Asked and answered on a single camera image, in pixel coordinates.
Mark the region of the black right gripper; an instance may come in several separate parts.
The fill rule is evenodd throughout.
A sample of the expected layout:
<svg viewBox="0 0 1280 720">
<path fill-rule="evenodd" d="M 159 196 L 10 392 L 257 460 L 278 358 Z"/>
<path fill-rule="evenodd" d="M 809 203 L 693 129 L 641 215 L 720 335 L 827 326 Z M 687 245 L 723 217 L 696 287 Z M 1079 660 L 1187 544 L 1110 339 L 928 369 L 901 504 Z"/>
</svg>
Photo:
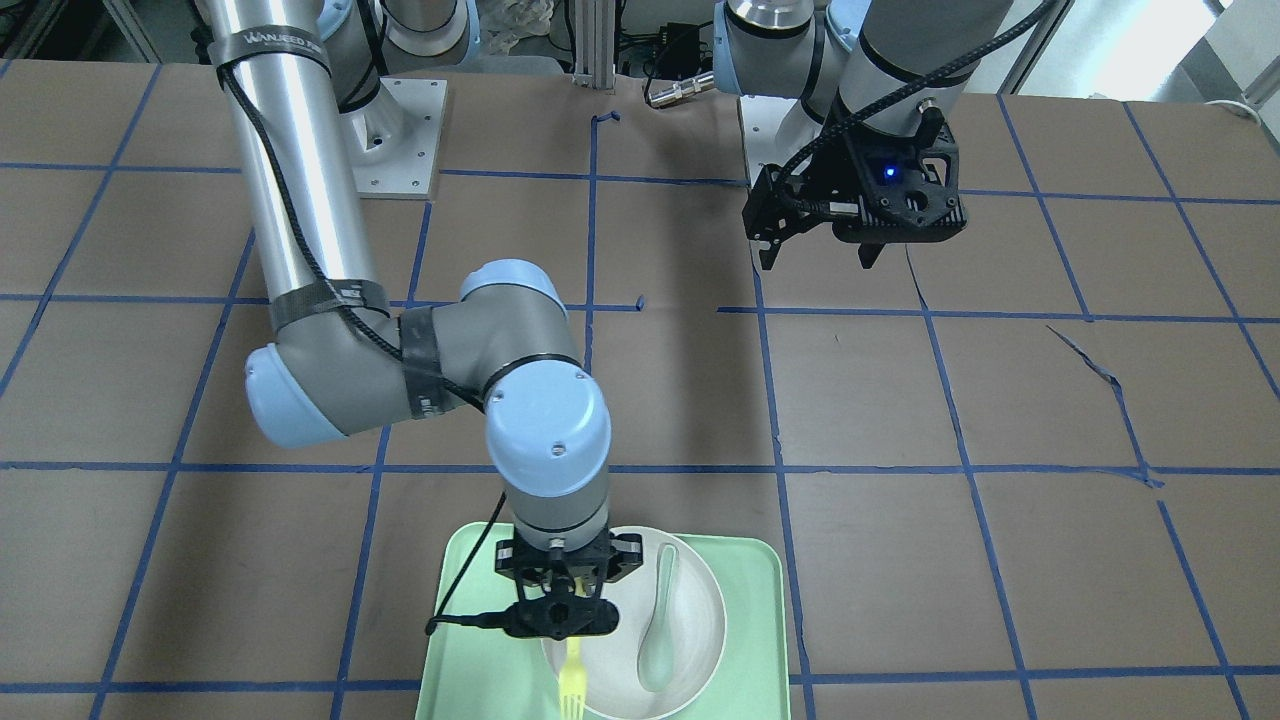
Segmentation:
<svg viewBox="0 0 1280 720">
<path fill-rule="evenodd" d="M 495 571 L 511 579 L 521 591 L 550 591 L 553 580 L 580 579 L 585 589 L 595 592 L 605 583 L 616 583 L 644 564 L 644 541 L 639 533 L 602 530 L 584 547 L 538 550 L 520 536 L 495 544 Z"/>
</svg>

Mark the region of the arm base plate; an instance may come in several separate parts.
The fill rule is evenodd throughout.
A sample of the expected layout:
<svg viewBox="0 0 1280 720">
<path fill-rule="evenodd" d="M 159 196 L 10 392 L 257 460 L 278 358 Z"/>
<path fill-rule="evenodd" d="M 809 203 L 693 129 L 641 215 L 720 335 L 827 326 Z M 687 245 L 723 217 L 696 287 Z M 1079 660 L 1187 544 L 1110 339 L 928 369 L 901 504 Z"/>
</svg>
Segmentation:
<svg viewBox="0 0 1280 720">
<path fill-rule="evenodd" d="M 372 100 L 339 114 L 360 197 L 433 199 L 447 97 L 444 79 L 384 78 Z"/>
<path fill-rule="evenodd" d="M 745 95 L 739 99 L 746 182 L 753 184 L 764 165 L 782 167 L 804 143 L 809 119 L 790 97 Z"/>
</svg>

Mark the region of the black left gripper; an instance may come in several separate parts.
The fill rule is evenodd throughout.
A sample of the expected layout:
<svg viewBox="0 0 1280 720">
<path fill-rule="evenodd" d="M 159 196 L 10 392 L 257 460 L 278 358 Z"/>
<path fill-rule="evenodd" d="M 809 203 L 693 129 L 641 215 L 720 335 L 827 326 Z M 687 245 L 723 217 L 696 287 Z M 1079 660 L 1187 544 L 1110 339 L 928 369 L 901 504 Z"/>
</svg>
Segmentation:
<svg viewBox="0 0 1280 720">
<path fill-rule="evenodd" d="M 758 270 L 774 268 L 785 241 L 820 225 L 844 243 L 861 242 L 861 177 L 850 160 L 810 160 L 800 170 L 767 163 L 756 168 L 742 209 L 748 241 L 758 246 Z M 863 269 L 872 269 L 884 243 L 860 243 Z"/>
</svg>

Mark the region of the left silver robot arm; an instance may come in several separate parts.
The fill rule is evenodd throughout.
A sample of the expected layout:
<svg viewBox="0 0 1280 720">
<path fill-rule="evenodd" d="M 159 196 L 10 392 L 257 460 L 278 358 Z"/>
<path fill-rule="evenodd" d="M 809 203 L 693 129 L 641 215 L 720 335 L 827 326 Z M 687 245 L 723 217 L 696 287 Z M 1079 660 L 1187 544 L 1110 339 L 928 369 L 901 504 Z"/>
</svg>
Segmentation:
<svg viewBox="0 0 1280 720">
<path fill-rule="evenodd" d="M 716 87 L 791 102 L 777 127 L 745 124 L 742 210 L 756 268 L 826 225 L 869 268 L 893 243 L 966 228 L 950 115 L 1009 1 L 721 1 Z"/>
</svg>

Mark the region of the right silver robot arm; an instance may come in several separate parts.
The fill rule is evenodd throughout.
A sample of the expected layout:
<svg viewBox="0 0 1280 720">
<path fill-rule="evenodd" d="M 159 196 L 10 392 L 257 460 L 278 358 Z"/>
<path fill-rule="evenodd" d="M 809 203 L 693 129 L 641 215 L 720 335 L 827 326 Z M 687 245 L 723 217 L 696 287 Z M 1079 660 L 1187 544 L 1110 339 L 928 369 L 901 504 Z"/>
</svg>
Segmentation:
<svg viewBox="0 0 1280 720">
<path fill-rule="evenodd" d="M 428 191 L 436 124 L 424 79 L 383 79 L 366 46 L 388 12 L 320 1 L 205 1 L 201 37 L 239 131 L 275 338 L 244 386 L 283 447 L 320 445 L 468 405 L 506 483 L 515 537 L 497 553 L 518 585 L 596 591 L 639 568 L 643 539 L 611 530 L 611 415 L 547 273 L 488 263 L 460 300 L 397 313 L 378 279 L 360 195 L 394 164 Z"/>
</svg>

